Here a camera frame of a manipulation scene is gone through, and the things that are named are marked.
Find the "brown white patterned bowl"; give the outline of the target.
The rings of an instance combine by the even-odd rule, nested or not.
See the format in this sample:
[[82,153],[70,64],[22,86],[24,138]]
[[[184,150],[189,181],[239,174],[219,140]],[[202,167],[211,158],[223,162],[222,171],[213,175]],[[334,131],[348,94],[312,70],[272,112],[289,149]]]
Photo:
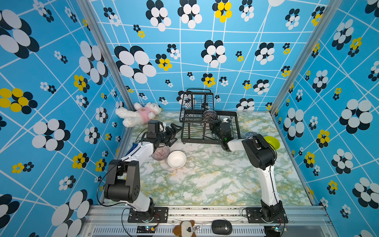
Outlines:
[[202,114],[202,120],[204,122],[210,122],[210,121],[214,121],[217,119],[217,114],[214,112],[214,111],[205,111],[203,114]]

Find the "plain white bowl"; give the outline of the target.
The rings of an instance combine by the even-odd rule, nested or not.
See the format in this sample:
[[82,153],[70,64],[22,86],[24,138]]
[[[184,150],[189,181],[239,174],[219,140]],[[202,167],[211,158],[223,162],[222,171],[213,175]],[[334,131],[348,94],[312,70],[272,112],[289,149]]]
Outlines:
[[182,168],[187,162],[187,156],[182,151],[173,151],[167,157],[167,163],[171,168]]

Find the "blue triangle pattern bowl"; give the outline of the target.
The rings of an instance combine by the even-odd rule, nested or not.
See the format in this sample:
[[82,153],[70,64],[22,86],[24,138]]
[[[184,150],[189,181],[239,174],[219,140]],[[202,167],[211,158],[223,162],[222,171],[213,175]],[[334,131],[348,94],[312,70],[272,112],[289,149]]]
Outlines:
[[245,134],[245,137],[246,137],[246,138],[250,138],[250,137],[254,137],[254,136],[256,136],[256,135],[257,135],[256,132],[250,131],[250,132],[247,132],[247,133]]

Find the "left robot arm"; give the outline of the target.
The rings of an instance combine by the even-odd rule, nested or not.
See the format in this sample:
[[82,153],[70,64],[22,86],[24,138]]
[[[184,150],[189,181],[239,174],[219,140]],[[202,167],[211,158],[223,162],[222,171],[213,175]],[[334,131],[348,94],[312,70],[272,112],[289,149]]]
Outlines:
[[134,145],[125,157],[112,160],[104,176],[104,198],[117,204],[128,205],[130,213],[142,222],[150,222],[156,215],[153,199],[140,191],[140,164],[160,145],[172,146],[177,141],[177,133],[183,129],[176,124],[171,124],[163,130],[162,127],[163,123],[160,121],[149,121],[147,132],[142,135],[140,142]]

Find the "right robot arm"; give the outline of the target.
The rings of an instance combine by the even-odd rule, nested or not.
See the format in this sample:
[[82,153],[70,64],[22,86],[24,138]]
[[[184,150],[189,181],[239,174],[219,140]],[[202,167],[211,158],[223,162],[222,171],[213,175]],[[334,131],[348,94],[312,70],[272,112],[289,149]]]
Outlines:
[[212,134],[219,138],[219,142],[225,151],[244,151],[258,172],[261,186],[261,218],[272,223],[279,219],[282,223],[287,223],[283,203],[277,193],[274,164],[277,159],[277,152],[261,134],[252,137],[235,139],[232,127],[227,121],[218,121],[210,125]]

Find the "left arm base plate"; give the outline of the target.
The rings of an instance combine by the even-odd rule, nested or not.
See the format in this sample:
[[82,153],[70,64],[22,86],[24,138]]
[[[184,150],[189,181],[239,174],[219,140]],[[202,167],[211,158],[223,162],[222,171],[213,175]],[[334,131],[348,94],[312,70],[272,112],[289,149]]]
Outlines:
[[135,211],[132,208],[128,214],[128,223],[167,223],[168,220],[167,207],[155,207],[147,212]]

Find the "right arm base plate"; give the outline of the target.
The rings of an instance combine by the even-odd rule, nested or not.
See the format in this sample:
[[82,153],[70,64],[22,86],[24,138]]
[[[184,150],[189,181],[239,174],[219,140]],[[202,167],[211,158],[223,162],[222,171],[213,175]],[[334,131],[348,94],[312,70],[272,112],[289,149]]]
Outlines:
[[283,212],[271,218],[269,221],[265,221],[260,207],[246,207],[242,210],[241,214],[248,219],[248,223],[250,224],[288,224],[289,222],[287,215]]

